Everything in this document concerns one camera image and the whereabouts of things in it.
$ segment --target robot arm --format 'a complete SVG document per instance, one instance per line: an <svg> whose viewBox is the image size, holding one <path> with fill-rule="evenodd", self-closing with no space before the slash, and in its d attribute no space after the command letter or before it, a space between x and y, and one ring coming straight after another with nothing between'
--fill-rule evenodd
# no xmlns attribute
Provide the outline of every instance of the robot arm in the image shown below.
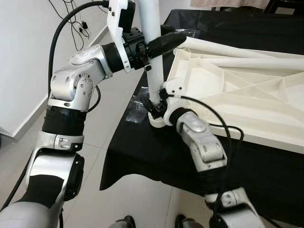
<svg viewBox="0 0 304 228"><path fill-rule="evenodd" d="M119 2L127 2L127 7L115 6ZM77 151L82 149L84 122L96 85L122 69L150 70L149 59L186 39L181 34L168 34L146 44L142 32L131 28L134 3L112 1L109 6L113 13L121 13L120 21L108 20L112 37L117 36L117 31L120 37L113 43L78 52L53 73L47 114L26 173L27 191L0 213L1 228L57 227L64 202L80 191L85 160Z"/></svg>
<svg viewBox="0 0 304 228"><path fill-rule="evenodd" d="M209 227L264 228L244 188L237 185L232 184L225 188L220 206L215 209L220 186L225 181L221 176L225 172L227 156L218 138L212 134L209 124L192 110L182 107L171 112L169 120L190 149L198 172L199 192L214 212Z"/></svg>

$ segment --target black joint sleeve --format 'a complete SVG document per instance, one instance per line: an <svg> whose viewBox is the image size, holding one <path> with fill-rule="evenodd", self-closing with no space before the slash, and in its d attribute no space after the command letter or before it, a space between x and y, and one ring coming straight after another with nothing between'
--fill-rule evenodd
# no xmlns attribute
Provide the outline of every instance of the black joint sleeve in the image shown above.
<svg viewBox="0 0 304 228"><path fill-rule="evenodd" d="M216 168L208 171L198 173L198 192L199 195L215 194L221 191L223 184L225 184L225 191L230 191L239 188L237 183L226 183L224 173L226 167Z"/></svg>
<svg viewBox="0 0 304 228"><path fill-rule="evenodd" d="M194 111L191 109L188 109L188 108L178 108L178 109L174 110L174 112L169 117L170 123L173 124L173 126L176 126L177 120L187 112L194 112Z"/></svg>
<svg viewBox="0 0 304 228"><path fill-rule="evenodd" d="M152 40L149 44L149 58L155 58L172 51L183 42L187 36L182 33L168 33Z"/></svg>
<svg viewBox="0 0 304 228"><path fill-rule="evenodd" d="M47 109L42 130L52 134L81 136L85 120L85 112L53 106Z"/></svg>
<svg viewBox="0 0 304 228"><path fill-rule="evenodd" d="M105 59L110 67L110 70L115 73L123 69L124 65L115 43L103 45Z"/></svg>

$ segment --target floor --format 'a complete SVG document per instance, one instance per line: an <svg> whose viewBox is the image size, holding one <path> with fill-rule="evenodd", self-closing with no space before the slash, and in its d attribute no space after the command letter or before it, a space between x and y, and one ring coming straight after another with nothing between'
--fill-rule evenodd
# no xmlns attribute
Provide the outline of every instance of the floor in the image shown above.
<svg viewBox="0 0 304 228"><path fill-rule="evenodd" d="M168 14L169 8L162 9ZM138 22L136 13L135 25ZM107 35L101 43L109 42L111 39ZM127 75L121 71L99 85L102 99L99 106L87 115L85 143L80 152L86 162L82 189L75 199L64 205L65 228L108 228L115 220L126 215L135 218L138 228L174 228L175 217L181 213L209 227L211 212L203 198L144 176L128 175L109 189L99 191L106 150L142 73L142 70L137 70ZM28 160L44 115L37 119L19 142L7 138L2 140L0 205L8 197ZM13 201L18 200L24 192L23 182ZM267 222L265 225L267 228L273 227Z"/></svg>

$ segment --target black tablecloth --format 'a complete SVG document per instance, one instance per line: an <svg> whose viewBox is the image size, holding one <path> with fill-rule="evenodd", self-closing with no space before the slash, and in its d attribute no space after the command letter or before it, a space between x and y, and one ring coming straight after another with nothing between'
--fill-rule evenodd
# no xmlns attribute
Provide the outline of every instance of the black tablecloth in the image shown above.
<svg viewBox="0 0 304 228"><path fill-rule="evenodd" d="M165 23L195 29L196 38L233 47L304 54L303 17L173 10ZM172 53L163 56L165 78L173 59ZM142 86L147 86L145 74L134 95ZM109 145L100 190L124 175L140 174L197 193L190 151L174 127L155 129L147 116L142 123L125 121L129 112L124 112ZM219 139L226 147L227 139ZM244 142L235 155L232 177L241 182L258 212L304 226L304 155Z"/></svg>

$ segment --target black connector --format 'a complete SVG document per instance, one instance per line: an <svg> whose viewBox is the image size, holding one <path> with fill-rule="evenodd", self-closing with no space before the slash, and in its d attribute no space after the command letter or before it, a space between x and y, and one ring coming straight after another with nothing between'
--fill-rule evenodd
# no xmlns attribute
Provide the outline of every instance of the black connector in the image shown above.
<svg viewBox="0 0 304 228"><path fill-rule="evenodd" d="M83 27L84 29L87 29L87 28L88 28L87 23L86 23L85 21L82 21L81 23L82 23L82 27Z"/></svg>

